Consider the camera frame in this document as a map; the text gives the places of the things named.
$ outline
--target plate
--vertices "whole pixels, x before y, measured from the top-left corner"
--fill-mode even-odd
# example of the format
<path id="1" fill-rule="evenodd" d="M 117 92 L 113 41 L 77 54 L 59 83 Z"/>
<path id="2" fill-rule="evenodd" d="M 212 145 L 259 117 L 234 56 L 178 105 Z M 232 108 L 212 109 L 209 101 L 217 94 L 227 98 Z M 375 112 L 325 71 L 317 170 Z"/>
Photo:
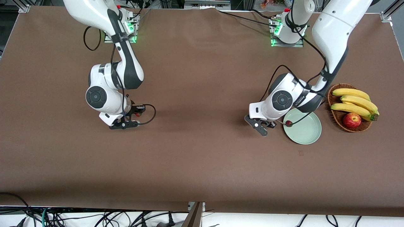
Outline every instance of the plate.
<path id="1" fill-rule="evenodd" d="M 302 113 L 296 108 L 291 109 L 285 114 L 283 122 L 286 123 L 287 120 L 296 122 L 306 114 L 307 113 Z M 306 145 L 316 142 L 320 137 L 321 122 L 315 113 L 311 113 L 292 127 L 284 125 L 283 129 L 291 140 Z"/>

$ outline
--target wicker basket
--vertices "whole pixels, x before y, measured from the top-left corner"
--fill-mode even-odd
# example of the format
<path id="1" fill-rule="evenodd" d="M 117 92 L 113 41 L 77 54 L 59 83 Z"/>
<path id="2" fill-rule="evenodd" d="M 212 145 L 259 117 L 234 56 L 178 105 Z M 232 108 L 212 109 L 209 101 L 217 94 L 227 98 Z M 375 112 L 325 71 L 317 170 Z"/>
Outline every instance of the wicker basket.
<path id="1" fill-rule="evenodd" d="M 353 89 L 357 89 L 356 87 L 350 85 L 350 84 L 337 84 L 334 85 L 330 88 L 330 90 L 328 91 L 328 95 L 327 95 L 327 99 L 328 99 L 328 104 L 330 106 L 332 106 L 334 103 L 341 103 L 340 97 L 339 96 L 334 96 L 332 95 L 332 91 L 338 88 L 353 88 Z M 363 132 L 365 130 L 367 130 L 371 125 L 372 122 L 368 122 L 364 119 L 362 119 L 362 123 L 360 123 L 360 125 L 356 128 L 346 128 L 343 125 L 343 118 L 344 116 L 347 114 L 347 112 L 345 111 L 339 111 L 339 110 L 333 110 L 331 109 L 331 115 L 335 121 L 335 123 L 344 131 L 347 132 Z"/>

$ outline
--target brown tabletop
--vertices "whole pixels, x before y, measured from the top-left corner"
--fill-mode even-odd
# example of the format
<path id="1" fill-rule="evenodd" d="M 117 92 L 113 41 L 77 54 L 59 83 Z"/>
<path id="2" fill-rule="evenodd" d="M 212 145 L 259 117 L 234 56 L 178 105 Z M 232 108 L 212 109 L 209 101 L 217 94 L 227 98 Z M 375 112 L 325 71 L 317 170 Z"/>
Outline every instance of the brown tabletop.
<path id="1" fill-rule="evenodd" d="M 320 71 L 309 45 L 271 47 L 267 26 L 215 9 L 152 10 L 133 44 L 145 81 L 127 93 L 157 116 L 110 130 L 85 92 L 112 44 L 87 50 L 85 27 L 63 7 L 19 15 L 0 61 L 1 191 L 38 206 L 186 210 L 205 201 L 217 212 L 404 215 L 404 63 L 379 15 L 352 32 L 334 81 L 366 91 L 378 122 L 345 133 L 320 107 L 322 134 L 311 145 L 292 142 L 281 126 L 263 138 L 243 120 L 278 65 L 304 80 Z M 87 42 L 97 44 L 97 30 Z"/>

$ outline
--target bunch of bananas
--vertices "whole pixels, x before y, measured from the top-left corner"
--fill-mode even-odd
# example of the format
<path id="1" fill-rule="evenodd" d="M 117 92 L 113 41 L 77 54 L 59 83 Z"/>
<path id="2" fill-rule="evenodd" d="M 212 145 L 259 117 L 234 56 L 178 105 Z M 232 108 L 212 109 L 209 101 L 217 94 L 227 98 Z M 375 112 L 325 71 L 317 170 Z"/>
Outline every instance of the bunch of bananas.
<path id="1" fill-rule="evenodd" d="M 332 94 L 341 96 L 342 103 L 333 104 L 331 109 L 356 113 L 367 121 L 377 121 L 380 115 L 377 106 L 370 101 L 369 95 L 365 92 L 351 88 L 339 88 L 333 90 Z"/>

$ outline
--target red apple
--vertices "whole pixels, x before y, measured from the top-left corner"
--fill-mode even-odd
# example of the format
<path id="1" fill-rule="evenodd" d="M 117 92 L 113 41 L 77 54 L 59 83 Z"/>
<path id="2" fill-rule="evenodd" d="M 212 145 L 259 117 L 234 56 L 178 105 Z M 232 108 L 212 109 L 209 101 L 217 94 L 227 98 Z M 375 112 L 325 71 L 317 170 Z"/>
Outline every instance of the red apple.
<path id="1" fill-rule="evenodd" d="M 355 113 L 349 113 L 345 115 L 343 122 L 344 125 L 347 126 L 348 128 L 356 128 L 360 125 L 362 120 L 360 119 L 359 115 Z"/>

